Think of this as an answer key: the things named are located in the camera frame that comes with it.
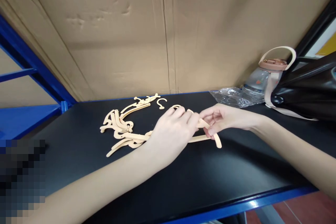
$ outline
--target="black bag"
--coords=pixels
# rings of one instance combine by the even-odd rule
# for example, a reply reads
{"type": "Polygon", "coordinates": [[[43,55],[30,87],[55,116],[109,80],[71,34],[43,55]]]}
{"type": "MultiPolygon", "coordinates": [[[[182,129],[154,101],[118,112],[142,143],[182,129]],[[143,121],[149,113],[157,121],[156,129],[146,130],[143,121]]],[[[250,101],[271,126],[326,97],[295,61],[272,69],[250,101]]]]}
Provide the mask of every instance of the black bag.
{"type": "Polygon", "coordinates": [[[271,101],[306,118],[336,121],[336,52],[284,75],[271,101]]]}

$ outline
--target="clear plastic bag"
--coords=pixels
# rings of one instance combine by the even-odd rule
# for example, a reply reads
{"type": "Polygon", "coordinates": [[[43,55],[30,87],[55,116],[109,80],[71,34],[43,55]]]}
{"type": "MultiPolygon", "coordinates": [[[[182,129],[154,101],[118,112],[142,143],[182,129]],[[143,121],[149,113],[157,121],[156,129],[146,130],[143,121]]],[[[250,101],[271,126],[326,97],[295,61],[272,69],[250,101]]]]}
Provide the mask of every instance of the clear plastic bag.
{"type": "Polygon", "coordinates": [[[264,102],[263,98],[254,97],[251,94],[247,94],[238,87],[227,87],[218,91],[209,92],[218,103],[236,108],[248,107],[264,102]]]}

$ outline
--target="hand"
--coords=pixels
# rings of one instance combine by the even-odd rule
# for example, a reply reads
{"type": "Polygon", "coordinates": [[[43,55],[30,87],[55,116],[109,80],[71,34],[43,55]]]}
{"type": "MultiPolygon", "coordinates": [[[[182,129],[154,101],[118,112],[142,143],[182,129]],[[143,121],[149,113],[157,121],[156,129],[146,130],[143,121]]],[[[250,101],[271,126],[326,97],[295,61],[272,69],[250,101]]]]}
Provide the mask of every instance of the hand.
{"type": "Polygon", "coordinates": [[[144,144],[151,153],[156,153],[162,169],[172,163],[186,147],[188,141],[198,130],[198,113],[185,111],[184,107],[177,110],[170,108],[160,117],[151,137],[144,144]]]}
{"type": "Polygon", "coordinates": [[[226,128],[250,130],[265,118],[263,115],[219,103],[203,110],[199,116],[210,125],[210,128],[204,128],[204,131],[207,137],[212,139],[215,133],[226,128]]]}

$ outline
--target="red floor tile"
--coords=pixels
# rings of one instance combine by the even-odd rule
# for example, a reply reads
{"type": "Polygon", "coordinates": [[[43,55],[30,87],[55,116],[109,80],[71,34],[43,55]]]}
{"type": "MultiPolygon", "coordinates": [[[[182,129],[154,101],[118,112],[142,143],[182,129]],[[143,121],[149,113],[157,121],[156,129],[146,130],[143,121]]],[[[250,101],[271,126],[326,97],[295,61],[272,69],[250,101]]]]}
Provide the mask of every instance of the red floor tile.
{"type": "Polygon", "coordinates": [[[261,224],[257,213],[254,210],[250,210],[246,212],[246,221],[247,224],[261,224]]]}
{"type": "Polygon", "coordinates": [[[286,201],[302,224],[336,223],[336,201],[322,192],[315,192],[286,201]]]}
{"type": "Polygon", "coordinates": [[[278,212],[285,224],[300,224],[300,222],[284,202],[276,203],[273,205],[273,207],[278,212]]]}

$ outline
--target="black tabletop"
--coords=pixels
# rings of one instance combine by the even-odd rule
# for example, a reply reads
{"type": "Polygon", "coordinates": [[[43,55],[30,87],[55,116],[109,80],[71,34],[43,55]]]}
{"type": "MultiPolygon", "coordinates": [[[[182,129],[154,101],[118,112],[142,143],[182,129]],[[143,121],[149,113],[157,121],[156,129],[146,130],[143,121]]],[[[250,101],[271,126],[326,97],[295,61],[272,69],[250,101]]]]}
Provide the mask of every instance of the black tabletop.
{"type": "MultiPolygon", "coordinates": [[[[156,102],[126,117],[133,132],[152,130],[172,105],[201,112],[216,101],[210,93],[162,96],[164,110],[156,102]]],[[[99,127],[112,109],[121,111],[133,99],[79,103],[38,133],[45,139],[45,187],[49,195],[67,184],[121,158],[133,149],[126,146],[110,158],[105,155],[119,140],[113,130],[99,127]]],[[[263,104],[245,108],[264,114],[308,143],[336,157],[336,127],[282,115],[263,104]]],[[[249,131],[227,129],[219,133],[223,147],[213,141],[188,144],[167,168],[98,211],[85,223],[161,223],[222,207],[272,190],[302,187],[309,182],[260,138],[249,131]]]]}

